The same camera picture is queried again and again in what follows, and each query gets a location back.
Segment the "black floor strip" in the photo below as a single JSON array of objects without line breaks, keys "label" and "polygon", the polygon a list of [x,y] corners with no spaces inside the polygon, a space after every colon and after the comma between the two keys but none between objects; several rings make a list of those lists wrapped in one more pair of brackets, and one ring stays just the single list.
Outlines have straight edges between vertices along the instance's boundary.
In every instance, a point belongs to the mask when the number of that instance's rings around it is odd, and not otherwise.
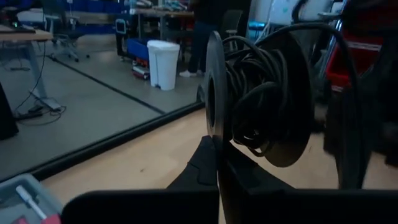
[{"label": "black floor strip", "polygon": [[117,146],[120,146],[128,141],[133,140],[143,134],[153,131],[165,124],[168,124],[176,119],[182,118],[194,111],[200,110],[205,107],[204,103],[194,103],[192,105],[185,106],[178,110],[172,111],[166,115],[159,116],[153,120],[147,121],[143,124],[129,128],[120,133],[116,133],[108,138],[104,138],[100,141],[94,142],[90,145],[66,153],[65,155],[58,156],[51,161],[39,164],[35,167],[25,170],[24,172],[10,175],[4,179],[0,179],[0,182],[7,179],[13,178],[19,174],[32,174],[38,180],[44,180],[51,177],[52,175],[58,174],[66,169],[69,169],[81,162],[84,162],[92,157],[100,155],[108,150],[111,150]]},{"label": "black floor strip", "polygon": [[142,100],[140,100],[140,99],[138,99],[138,98],[136,98],[136,97],[134,97],[134,96],[132,96],[132,95],[130,95],[128,93],[125,93],[125,92],[123,92],[121,90],[118,90],[117,88],[115,88],[115,87],[113,87],[113,86],[111,86],[111,85],[109,85],[109,84],[107,84],[105,82],[102,82],[101,80],[98,80],[98,79],[92,77],[91,75],[89,75],[89,74],[87,74],[85,72],[82,72],[82,71],[80,71],[80,70],[78,70],[76,68],[73,68],[72,66],[67,65],[67,64],[65,64],[63,62],[60,62],[59,60],[55,60],[55,62],[57,62],[60,65],[63,65],[65,67],[69,68],[70,70],[73,70],[74,72],[79,73],[80,75],[83,75],[86,78],[89,78],[90,80],[93,80],[94,82],[96,82],[96,83],[98,83],[100,85],[105,86],[106,88],[109,88],[112,91],[115,91],[116,93],[119,93],[122,96],[125,96],[125,97],[129,98],[130,100],[133,100],[133,101],[141,104],[142,106],[146,106],[147,108],[149,108],[149,109],[151,109],[151,110],[153,110],[153,111],[155,111],[157,113],[166,114],[166,112],[162,111],[161,109],[157,108],[156,106],[150,105],[150,104],[146,103],[145,101],[142,101]]}]

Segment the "dark pants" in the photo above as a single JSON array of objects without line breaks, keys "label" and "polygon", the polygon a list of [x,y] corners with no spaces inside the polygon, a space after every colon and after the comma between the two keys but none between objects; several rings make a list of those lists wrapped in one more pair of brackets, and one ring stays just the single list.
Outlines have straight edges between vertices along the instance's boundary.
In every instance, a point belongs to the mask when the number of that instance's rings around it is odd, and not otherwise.
[{"label": "dark pants", "polygon": [[196,21],[193,28],[193,40],[191,46],[191,59],[189,60],[188,71],[195,73],[198,71],[200,61],[200,70],[206,71],[207,42],[212,31],[217,30],[216,25],[208,25]]}]

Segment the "black cable on floor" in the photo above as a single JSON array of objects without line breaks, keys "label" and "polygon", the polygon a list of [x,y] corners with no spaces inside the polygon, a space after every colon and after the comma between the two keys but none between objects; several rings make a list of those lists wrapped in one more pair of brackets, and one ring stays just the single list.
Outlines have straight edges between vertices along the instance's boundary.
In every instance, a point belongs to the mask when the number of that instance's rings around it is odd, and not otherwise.
[{"label": "black cable on floor", "polygon": [[64,114],[64,112],[66,112],[66,110],[67,110],[66,106],[61,106],[59,111],[47,110],[46,112],[44,112],[43,115],[49,114],[50,116],[55,117],[51,121],[46,121],[46,122],[43,122],[43,123],[18,121],[18,123],[21,124],[21,125],[24,125],[24,126],[45,126],[45,125],[48,125],[48,124],[52,124],[52,123],[58,121],[59,119],[61,119],[62,114]]}]

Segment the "coiled cable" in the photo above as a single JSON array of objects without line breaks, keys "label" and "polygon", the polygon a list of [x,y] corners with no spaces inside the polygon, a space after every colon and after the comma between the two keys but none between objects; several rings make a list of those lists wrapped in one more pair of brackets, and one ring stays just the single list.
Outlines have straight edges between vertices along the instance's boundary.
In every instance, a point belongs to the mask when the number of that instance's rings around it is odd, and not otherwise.
[{"label": "coiled cable", "polygon": [[279,50],[263,50],[244,37],[230,37],[223,42],[232,40],[241,42],[248,49],[228,53],[225,57],[231,90],[231,132],[236,143],[263,156],[255,149],[268,141],[271,133],[280,132],[270,127],[276,127],[289,109],[287,63]]},{"label": "coiled cable", "polygon": [[[228,119],[231,123],[232,138],[238,144],[247,146],[256,156],[263,156],[265,151],[257,152],[255,149],[267,141],[269,142],[267,149],[271,148],[277,138],[288,131],[286,126],[278,127],[281,122],[280,119],[286,118],[286,114],[291,112],[289,109],[292,103],[284,56],[278,50],[262,50],[261,46],[269,39],[287,32],[312,29],[323,30],[335,37],[348,69],[354,96],[353,103],[356,115],[354,122],[359,136],[356,143],[357,147],[350,150],[356,150],[354,153],[358,155],[358,160],[352,162],[358,165],[356,170],[361,178],[360,184],[358,184],[360,188],[367,163],[363,146],[363,116],[359,100],[358,74],[342,34],[327,24],[309,23],[283,27],[256,44],[237,36],[228,37],[223,41],[224,45],[231,41],[237,41],[248,48],[225,55],[230,90]],[[270,105],[276,106],[277,110],[270,110]]]}]

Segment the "black spool flange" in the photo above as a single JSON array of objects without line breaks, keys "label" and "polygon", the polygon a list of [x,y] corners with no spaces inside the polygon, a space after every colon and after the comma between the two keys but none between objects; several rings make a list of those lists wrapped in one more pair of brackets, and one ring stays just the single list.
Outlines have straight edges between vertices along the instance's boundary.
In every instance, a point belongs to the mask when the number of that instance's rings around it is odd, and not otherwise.
[{"label": "black spool flange", "polygon": [[[300,44],[291,33],[274,36],[258,47],[264,50],[279,50],[287,64],[291,104],[278,123],[274,124],[270,118],[270,126],[267,129],[277,130],[280,126],[287,128],[282,135],[278,135],[273,147],[266,149],[266,144],[260,148],[264,151],[264,157],[271,164],[277,167],[288,167],[303,154],[314,119],[308,62]],[[222,149],[224,144],[233,137],[231,134],[230,89],[225,67],[224,47],[217,32],[210,35],[208,42],[206,87],[208,134],[213,137],[216,147]],[[270,107],[270,114],[272,114],[271,110],[276,110],[276,108]]]}]

